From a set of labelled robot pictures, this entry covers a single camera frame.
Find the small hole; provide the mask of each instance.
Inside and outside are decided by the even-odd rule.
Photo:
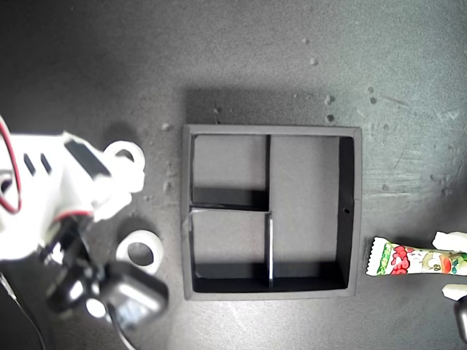
[[[1,192],[5,193],[8,188],[12,185],[13,181],[12,180],[5,180],[1,183]]]
[[[154,261],[151,249],[141,242],[135,242],[128,246],[128,256],[133,263],[139,266],[148,266]]]
[[[32,176],[34,176],[34,174],[36,173],[36,168],[32,164],[30,157],[25,153],[23,156],[23,159],[24,159],[24,163],[28,167],[29,172],[31,173]]]
[[[50,167],[50,164],[43,153],[41,154],[41,162],[47,174],[50,174],[52,172],[52,168]]]
[[[131,155],[131,153],[129,151],[127,151],[126,149],[121,149],[120,151],[118,151],[116,156],[117,157],[127,157],[129,160],[134,162],[133,155]]]

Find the gray table surface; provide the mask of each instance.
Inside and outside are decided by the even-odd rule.
[[[430,246],[437,230],[467,230],[467,1],[3,1],[0,53],[0,113],[13,132],[66,129],[97,147],[129,139],[145,151],[143,193],[88,235],[99,261],[129,225],[163,240],[157,276],[171,304],[133,335],[141,349],[463,348],[441,288],[465,279],[371,278],[365,259],[376,235]],[[363,129],[356,296],[184,300],[181,128],[216,121]],[[51,349],[123,349],[84,312],[66,322],[47,312],[56,271],[34,258],[2,266]],[[1,347],[38,349],[0,298]]]

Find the black wire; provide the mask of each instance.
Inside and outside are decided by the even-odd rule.
[[[15,300],[15,302],[16,302],[16,305],[18,305],[18,307],[20,308],[23,315],[28,319],[28,321],[32,324],[32,327],[36,331],[37,337],[39,338],[39,342],[41,343],[41,349],[42,350],[47,350],[47,347],[46,347],[45,342],[44,342],[44,338],[42,337],[42,333],[41,333],[37,323],[33,320],[33,318],[31,318],[31,316],[28,315],[28,312],[21,306],[21,304],[17,300]]]
[[[1,283],[1,285],[3,285],[3,287],[7,291],[7,294],[13,299],[13,301],[16,303],[16,305],[18,305],[18,308],[20,308],[21,313],[23,313],[24,317],[27,318],[29,323],[32,324],[32,327],[36,331],[37,337],[38,337],[39,342],[41,344],[41,350],[47,350],[47,347],[46,347],[45,341],[44,341],[44,337],[42,336],[42,333],[41,333],[41,331],[39,329],[39,325],[37,324],[37,321],[35,320],[33,314],[31,313],[31,311],[28,310],[26,305],[22,306],[20,304],[20,302],[18,301],[17,295],[13,291],[11,285],[9,284],[7,278],[4,276],[3,273],[0,273],[0,277],[2,277],[3,280],[7,283],[7,286],[5,286],[3,283]]]
[[[128,350],[137,350],[135,345],[133,345],[132,342],[130,342],[130,340],[126,337],[125,333],[122,330],[122,327],[120,327],[120,324],[117,320],[117,312],[115,311],[115,308],[112,305],[107,304],[107,310],[109,312],[110,319],[112,320],[112,323],[114,325],[115,332],[117,332],[118,337],[120,338],[122,343],[125,344]]]

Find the candy bar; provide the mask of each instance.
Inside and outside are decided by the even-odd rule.
[[[376,237],[366,274],[447,273],[467,276],[467,254],[447,250],[420,249],[394,244]]]

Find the black box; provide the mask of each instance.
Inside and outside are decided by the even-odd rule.
[[[185,297],[355,294],[361,130],[186,125]]]

